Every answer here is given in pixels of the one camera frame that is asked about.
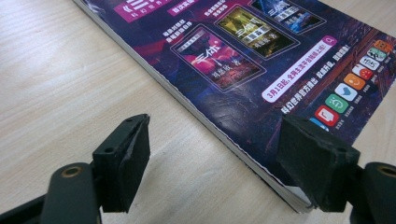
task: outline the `purple cover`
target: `purple cover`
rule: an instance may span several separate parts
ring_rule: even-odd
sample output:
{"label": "purple cover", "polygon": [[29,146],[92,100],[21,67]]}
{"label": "purple cover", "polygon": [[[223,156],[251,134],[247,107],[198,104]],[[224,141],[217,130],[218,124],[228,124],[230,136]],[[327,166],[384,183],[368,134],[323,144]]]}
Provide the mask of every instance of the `purple cover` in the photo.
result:
{"label": "purple cover", "polygon": [[283,114],[353,144],[396,75],[396,39],[317,0],[84,0],[251,159]]}

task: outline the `app icon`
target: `app icon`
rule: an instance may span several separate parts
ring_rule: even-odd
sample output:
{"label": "app icon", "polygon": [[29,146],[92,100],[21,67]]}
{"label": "app icon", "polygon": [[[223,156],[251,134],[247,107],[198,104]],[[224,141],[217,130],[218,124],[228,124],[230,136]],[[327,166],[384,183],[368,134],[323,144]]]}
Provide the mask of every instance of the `app icon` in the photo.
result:
{"label": "app icon", "polygon": [[361,65],[359,63],[356,64],[355,67],[353,67],[352,72],[366,80],[370,79],[370,77],[373,76],[372,70],[364,67],[363,65]]}
{"label": "app icon", "polygon": [[332,111],[326,105],[321,105],[315,113],[315,116],[328,126],[334,126],[334,124],[340,118],[336,112]]}
{"label": "app icon", "polygon": [[355,76],[355,75],[352,74],[352,73],[349,73],[349,74],[344,78],[344,81],[345,81],[345,83],[348,84],[350,87],[352,87],[353,89],[358,90],[358,91],[361,90],[361,89],[363,88],[363,86],[366,84],[366,82],[365,82],[363,79],[361,79],[361,78]]}
{"label": "app icon", "polygon": [[383,62],[387,58],[387,54],[385,52],[376,48],[370,48],[369,51],[367,51],[367,55],[379,62]]}
{"label": "app icon", "polygon": [[329,131],[329,128],[326,127],[326,125],[322,124],[320,121],[318,121],[317,119],[311,118],[309,119],[311,120],[314,124],[318,125],[320,128],[322,128],[323,130],[325,130],[326,132]]}
{"label": "app icon", "polygon": [[374,47],[376,47],[382,51],[385,51],[386,53],[390,53],[393,50],[392,45],[390,45],[387,42],[382,41],[382,40],[375,41]]}
{"label": "app icon", "polygon": [[376,60],[370,58],[369,56],[363,56],[360,60],[361,64],[363,64],[364,66],[370,68],[371,70],[375,70],[378,68],[379,66],[379,62],[377,62]]}
{"label": "app icon", "polygon": [[326,99],[326,105],[328,105],[331,109],[337,111],[340,114],[344,113],[347,107],[349,106],[347,101],[343,100],[341,97],[337,96],[336,94],[331,94]]}
{"label": "app icon", "polygon": [[342,96],[344,99],[348,101],[353,101],[353,99],[355,99],[355,96],[358,94],[355,90],[350,88],[345,83],[340,83],[338,87],[335,88],[335,93]]}

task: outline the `light wood grain surface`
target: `light wood grain surface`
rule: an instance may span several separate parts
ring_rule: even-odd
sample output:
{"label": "light wood grain surface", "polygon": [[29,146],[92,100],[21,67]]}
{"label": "light wood grain surface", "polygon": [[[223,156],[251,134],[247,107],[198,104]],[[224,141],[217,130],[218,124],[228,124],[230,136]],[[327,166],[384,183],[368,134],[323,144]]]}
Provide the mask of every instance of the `light wood grain surface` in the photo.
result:
{"label": "light wood grain surface", "polygon": [[[323,0],[396,36],[394,0]],[[0,213],[46,193],[50,175],[128,117],[151,116],[151,157],[129,214],[104,223],[348,223],[296,214],[71,0],[0,2]],[[396,162],[396,90],[354,145]]]}

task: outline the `movie poster image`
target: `movie poster image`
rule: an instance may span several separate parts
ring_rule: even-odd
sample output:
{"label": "movie poster image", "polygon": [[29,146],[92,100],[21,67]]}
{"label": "movie poster image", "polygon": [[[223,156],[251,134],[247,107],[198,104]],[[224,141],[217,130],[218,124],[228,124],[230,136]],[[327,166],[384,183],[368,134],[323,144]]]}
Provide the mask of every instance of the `movie poster image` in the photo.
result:
{"label": "movie poster image", "polygon": [[241,7],[231,10],[217,25],[266,59],[296,43]]}
{"label": "movie poster image", "polygon": [[203,26],[177,44],[173,51],[221,91],[228,91],[261,71],[259,66]]}
{"label": "movie poster image", "polygon": [[284,0],[256,0],[253,7],[289,28],[295,34],[311,30],[325,22],[313,13]]}

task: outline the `clamp jaw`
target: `clamp jaw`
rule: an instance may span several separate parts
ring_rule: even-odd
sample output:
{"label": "clamp jaw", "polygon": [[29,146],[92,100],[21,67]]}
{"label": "clamp jaw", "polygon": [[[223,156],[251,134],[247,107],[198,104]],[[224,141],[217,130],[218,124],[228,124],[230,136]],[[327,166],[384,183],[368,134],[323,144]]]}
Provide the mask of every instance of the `clamp jaw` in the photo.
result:
{"label": "clamp jaw", "polygon": [[123,121],[88,163],[57,170],[46,195],[0,215],[0,223],[102,223],[104,212],[128,212],[149,162],[149,116]]}
{"label": "clamp jaw", "polygon": [[353,205],[351,223],[396,223],[396,167],[358,165],[360,153],[307,119],[285,116],[277,160],[314,207],[343,212]]}

